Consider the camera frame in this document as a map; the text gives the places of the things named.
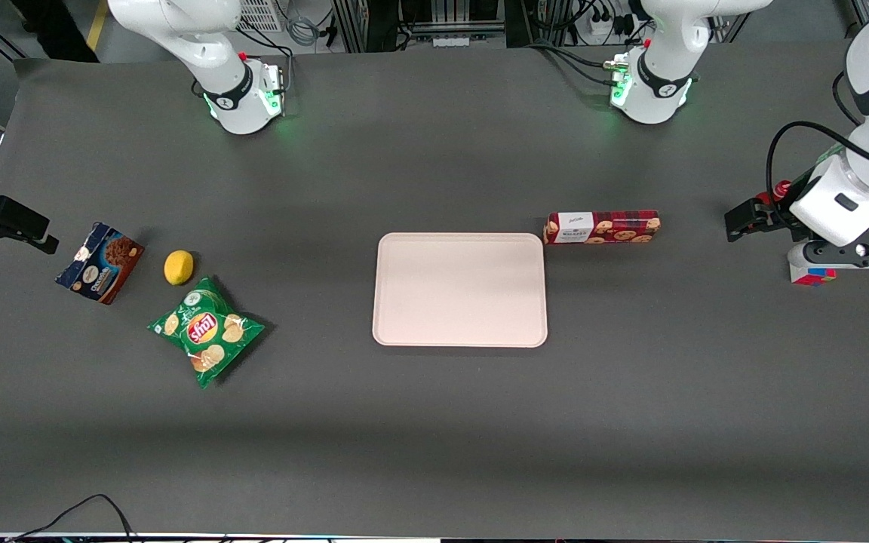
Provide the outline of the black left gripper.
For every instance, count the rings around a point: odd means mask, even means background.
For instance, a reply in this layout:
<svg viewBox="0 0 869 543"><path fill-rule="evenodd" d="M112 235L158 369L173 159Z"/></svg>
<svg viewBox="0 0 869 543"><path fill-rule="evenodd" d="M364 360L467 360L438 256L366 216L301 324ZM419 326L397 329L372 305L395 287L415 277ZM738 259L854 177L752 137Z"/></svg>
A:
<svg viewBox="0 0 869 543"><path fill-rule="evenodd" d="M789 207L782 206L772 198L745 201L725 213L728 243L735 243L753 232L774 232L786 229L792 241L806 241L809 229L797 219Z"/></svg>

